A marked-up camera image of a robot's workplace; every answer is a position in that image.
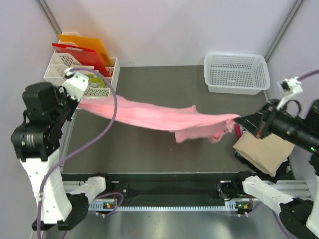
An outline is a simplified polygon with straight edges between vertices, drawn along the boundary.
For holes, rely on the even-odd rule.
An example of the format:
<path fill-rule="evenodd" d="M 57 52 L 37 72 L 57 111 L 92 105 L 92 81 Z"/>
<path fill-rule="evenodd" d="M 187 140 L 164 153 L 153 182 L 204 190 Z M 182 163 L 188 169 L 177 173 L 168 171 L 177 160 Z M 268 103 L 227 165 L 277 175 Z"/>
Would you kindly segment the pink t shirt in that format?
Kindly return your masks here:
<path fill-rule="evenodd" d="M 207 138 L 219 142 L 231 133 L 237 114 L 211 115 L 197 111 L 195 105 L 187 108 L 171 108 L 127 100 L 117 95 L 115 121 L 152 130 L 168 131 L 175 134 L 177 143 L 190 139 Z"/>

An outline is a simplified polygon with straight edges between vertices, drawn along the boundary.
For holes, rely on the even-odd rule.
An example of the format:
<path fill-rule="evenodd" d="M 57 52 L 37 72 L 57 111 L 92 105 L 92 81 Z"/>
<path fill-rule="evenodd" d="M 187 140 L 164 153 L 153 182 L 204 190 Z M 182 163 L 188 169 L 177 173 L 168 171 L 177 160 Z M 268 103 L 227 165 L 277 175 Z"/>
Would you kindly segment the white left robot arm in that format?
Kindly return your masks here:
<path fill-rule="evenodd" d="M 87 215 L 89 204 L 98 196 L 109 197 L 113 185 L 104 177 L 93 176 L 66 193 L 60 167 L 62 127 L 70 121 L 88 82 L 66 81 L 56 87 L 50 82 L 28 86 L 22 94 L 26 105 L 23 123 L 11 136 L 18 159 L 29 176 L 40 214 L 34 230 L 58 226 L 69 231 Z"/>

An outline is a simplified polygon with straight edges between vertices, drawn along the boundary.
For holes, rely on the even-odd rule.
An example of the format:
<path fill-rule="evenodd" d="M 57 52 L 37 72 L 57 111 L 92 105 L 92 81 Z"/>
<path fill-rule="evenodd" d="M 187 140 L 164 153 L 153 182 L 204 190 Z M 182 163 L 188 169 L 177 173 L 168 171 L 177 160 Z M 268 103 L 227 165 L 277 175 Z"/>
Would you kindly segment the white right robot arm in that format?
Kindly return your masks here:
<path fill-rule="evenodd" d="M 299 115 L 287 112 L 287 106 L 279 109 L 278 99 L 267 101 L 256 113 L 237 117 L 235 123 L 244 127 L 257 139 L 264 141 L 274 134 L 279 138 L 311 154 L 309 164 L 319 174 L 319 101 L 314 100 L 303 119 Z M 319 199 L 301 199 L 280 192 L 267 181 L 291 179 L 291 173 L 279 168 L 272 178 L 260 172 L 241 171 L 231 180 L 233 195 L 244 197 L 247 194 L 257 198 L 277 214 L 281 223 L 291 234 L 299 239 L 317 239 L 319 237 Z"/>

